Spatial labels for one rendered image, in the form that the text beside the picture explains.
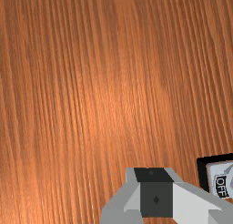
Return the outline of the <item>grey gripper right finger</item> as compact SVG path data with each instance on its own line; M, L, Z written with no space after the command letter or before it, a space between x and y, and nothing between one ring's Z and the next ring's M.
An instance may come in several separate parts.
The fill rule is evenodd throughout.
M181 179L164 168L171 178L168 194L156 195L153 217L172 218L177 224L233 224L233 204Z

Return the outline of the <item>toggle switch on black base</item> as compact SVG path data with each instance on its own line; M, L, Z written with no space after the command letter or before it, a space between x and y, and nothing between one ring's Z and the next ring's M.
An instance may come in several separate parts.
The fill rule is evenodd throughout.
M233 199L233 153L197 159L199 185L221 198Z

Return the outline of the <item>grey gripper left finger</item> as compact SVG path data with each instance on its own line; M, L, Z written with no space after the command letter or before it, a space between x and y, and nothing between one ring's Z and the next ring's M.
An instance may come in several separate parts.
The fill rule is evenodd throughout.
M126 183L102 208L100 224L143 224L157 216L156 168L126 168Z

